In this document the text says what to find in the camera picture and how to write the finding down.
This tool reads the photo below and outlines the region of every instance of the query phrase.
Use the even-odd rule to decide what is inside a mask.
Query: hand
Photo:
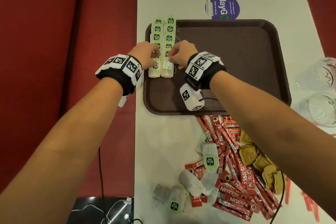
[[[179,64],[178,68],[182,69],[187,67],[189,58],[195,53],[198,53],[195,45],[183,40],[173,46],[168,57],[171,63]]]
[[[160,56],[160,49],[157,44],[141,42],[138,43],[128,55],[135,57],[140,62],[142,70],[145,70],[155,65],[155,62],[151,60],[151,58],[154,57],[153,52],[155,52],[156,56]]]

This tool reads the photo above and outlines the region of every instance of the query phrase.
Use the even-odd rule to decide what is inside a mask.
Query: black floor
[[[125,197],[106,197],[105,198],[105,209],[106,213],[110,210],[108,214],[110,224],[129,224],[130,220],[133,220],[133,203],[132,205],[126,205],[123,201],[126,200]],[[88,204],[94,205],[99,209],[103,210],[103,201],[101,197],[85,197],[78,198],[73,206],[73,209],[83,209]],[[67,224],[105,224],[104,214],[100,210],[93,206],[87,206],[81,211],[72,211]]]

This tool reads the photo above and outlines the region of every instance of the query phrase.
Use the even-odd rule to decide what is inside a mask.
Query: table
[[[208,19],[207,0],[138,0],[137,41],[145,40],[145,29],[156,16],[173,14],[177,19]],[[237,0],[238,19],[265,19],[278,30],[283,59],[292,94],[292,103],[310,92],[295,88],[294,78],[308,65],[324,56],[307,0]],[[199,159],[196,145],[204,137],[193,116],[155,116],[143,104],[143,78],[137,84],[135,120],[135,217],[144,223],[168,223],[163,211],[152,208],[156,184],[173,186],[187,163]],[[327,129],[335,133],[336,129]],[[275,223],[315,223],[306,210],[301,190],[292,185],[290,206],[284,205]],[[193,209],[190,217],[201,223],[243,223],[231,214],[211,207]],[[323,223],[334,221],[320,209]],[[252,223],[268,223],[262,214],[254,214]]]

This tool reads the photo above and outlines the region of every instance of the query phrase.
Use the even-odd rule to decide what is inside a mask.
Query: person's left hand
[[[141,42],[138,43],[129,53],[140,62],[142,70],[150,68],[155,65],[154,61],[151,58],[154,57],[154,53],[156,56],[160,56],[160,49],[157,44],[150,44],[149,42]]]

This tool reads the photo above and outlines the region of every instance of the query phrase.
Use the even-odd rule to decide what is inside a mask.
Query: tray rim
[[[276,38],[276,42],[277,47],[278,47],[278,51],[279,51],[279,66],[281,67],[281,71],[283,74],[283,82],[285,84],[285,88],[286,88],[286,97],[288,98],[288,103],[284,102],[282,99],[280,99],[280,101],[282,101],[283,103],[285,103],[286,105],[290,106],[292,103],[292,96],[289,90],[289,84],[288,84],[288,78],[287,78],[287,73],[286,73],[286,68],[285,68],[285,63],[284,63],[284,58],[282,55],[282,50],[281,50],[281,45],[280,45],[280,39],[279,39],[279,34],[278,31],[276,29],[276,27],[274,26],[274,24],[272,24],[271,22],[264,20],[264,19],[238,19],[238,20],[227,20],[227,21],[220,21],[220,20],[176,20],[176,24],[178,23],[190,23],[190,22],[195,22],[195,23],[204,23],[204,22],[208,22],[209,25],[211,24],[218,24],[218,22],[225,24],[226,27],[234,27],[235,24],[239,24],[239,23],[246,23],[249,22],[250,25],[244,25],[244,27],[256,27],[259,26],[261,29],[263,29],[263,26],[265,24],[267,24],[268,26],[270,26],[272,28],[272,30],[275,32],[275,38]],[[145,41],[149,42],[149,39],[147,39],[147,35],[150,35],[150,31],[152,30],[152,24],[149,24],[148,27],[146,28],[145,31]],[[226,115],[228,114],[227,112],[215,112],[215,111],[183,111],[183,112],[176,112],[176,111],[172,111],[172,112],[160,112],[160,111],[155,111],[152,108],[150,108],[148,106],[148,103],[145,101],[146,99],[146,90],[145,87],[147,85],[147,80],[149,79],[148,77],[148,69],[146,69],[144,71],[144,78],[143,78],[143,103],[146,107],[146,109],[155,115],[158,116],[198,116],[198,115],[210,115],[207,112],[210,112],[211,115]],[[283,98],[283,93],[282,91],[280,91],[280,95],[281,98]]]

